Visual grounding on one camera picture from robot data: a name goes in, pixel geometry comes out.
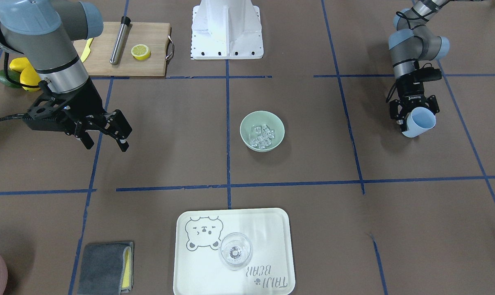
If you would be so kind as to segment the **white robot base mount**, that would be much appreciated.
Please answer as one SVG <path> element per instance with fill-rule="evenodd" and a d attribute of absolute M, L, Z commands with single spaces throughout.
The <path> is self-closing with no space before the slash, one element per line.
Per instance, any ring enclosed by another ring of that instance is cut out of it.
<path fill-rule="evenodd" d="M 191 59 L 263 58 L 261 13 L 252 1 L 202 0 L 192 17 Z"/>

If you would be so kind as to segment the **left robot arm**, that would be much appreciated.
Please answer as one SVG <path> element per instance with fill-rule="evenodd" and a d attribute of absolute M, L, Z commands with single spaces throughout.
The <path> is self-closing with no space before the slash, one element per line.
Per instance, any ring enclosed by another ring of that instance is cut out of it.
<path fill-rule="evenodd" d="M 386 102 L 390 118 L 408 138 L 433 129 L 440 111 L 437 98 L 425 95 L 424 84 L 442 79 L 442 71 L 431 61 L 444 58 L 450 42 L 435 35 L 427 23 L 446 4 L 446 0 L 418 0 L 411 8 L 397 11 L 393 19 L 395 32 L 388 39 L 388 48 L 395 82 Z"/>

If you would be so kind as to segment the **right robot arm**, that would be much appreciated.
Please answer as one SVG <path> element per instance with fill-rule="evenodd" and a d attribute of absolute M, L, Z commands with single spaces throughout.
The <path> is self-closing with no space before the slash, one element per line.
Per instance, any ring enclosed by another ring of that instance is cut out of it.
<path fill-rule="evenodd" d="M 21 119 L 36 131 L 63 132 L 87 149 L 94 142 L 88 133 L 98 131 L 128 149 L 132 127 L 117 109 L 107 112 L 73 42 L 102 34 L 103 19 L 90 2 L 69 0 L 0 0 L 0 50 L 4 68 L 10 53 L 23 54 L 35 69 L 36 86 L 43 93 Z"/>

